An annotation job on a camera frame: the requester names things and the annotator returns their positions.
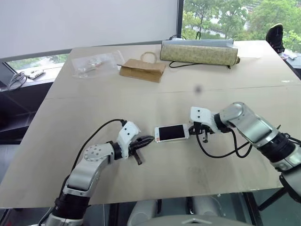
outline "wooden tabletop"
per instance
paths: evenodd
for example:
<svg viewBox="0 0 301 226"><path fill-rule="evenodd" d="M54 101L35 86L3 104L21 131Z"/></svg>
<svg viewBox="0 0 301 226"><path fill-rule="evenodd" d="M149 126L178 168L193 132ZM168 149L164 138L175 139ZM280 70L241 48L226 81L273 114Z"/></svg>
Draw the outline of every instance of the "wooden tabletop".
<svg viewBox="0 0 301 226"><path fill-rule="evenodd" d="M191 106L218 112L245 102L271 124L293 137L301 134L301 81L265 41L234 42L243 57L225 66L166 67L161 83L101 73L75 78L72 59L119 50L125 60L160 45L76 48L63 66L34 117L0 185L0 207L53 206L85 140L114 118L133 121L141 135L160 125L189 123ZM201 86L202 92L196 93ZM116 141L120 124L112 123L89 144ZM238 145L245 140L238 134ZM234 149L231 134L209 135L204 148L220 155ZM245 159L205 156L195 136L189 140L151 143L140 151L143 164L130 157L105 168L90 203L231 193L280 187L279 173L259 151Z"/></svg>

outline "floor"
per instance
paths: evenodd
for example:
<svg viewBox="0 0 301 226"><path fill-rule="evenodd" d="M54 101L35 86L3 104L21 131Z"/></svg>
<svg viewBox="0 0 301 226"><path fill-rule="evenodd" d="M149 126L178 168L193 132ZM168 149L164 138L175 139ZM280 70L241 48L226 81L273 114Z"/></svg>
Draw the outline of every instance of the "floor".
<svg viewBox="0 0 301 226"><path fill-rule="evenodd" d="M0 145L0 181L18 149L18 145ZM262 203L271 196L276 189L253 192L256 202ZM251 224L247 206L242 194L222 194L214 196L219 203L225 218L247 222ZM163 199L162 211L157 216L186 214L185 198ZM126 225L127 219L135 202L121 203L119 206L118 225ZM85 214L86 226L108 225L109 205L93 205ZM0 217L5 210L0 210ZM10 226L29 226L37 224L47 208L10 210L6 224ZM264 226L301 226L301 205L284 195L276 203L261 212Z"/></svg>

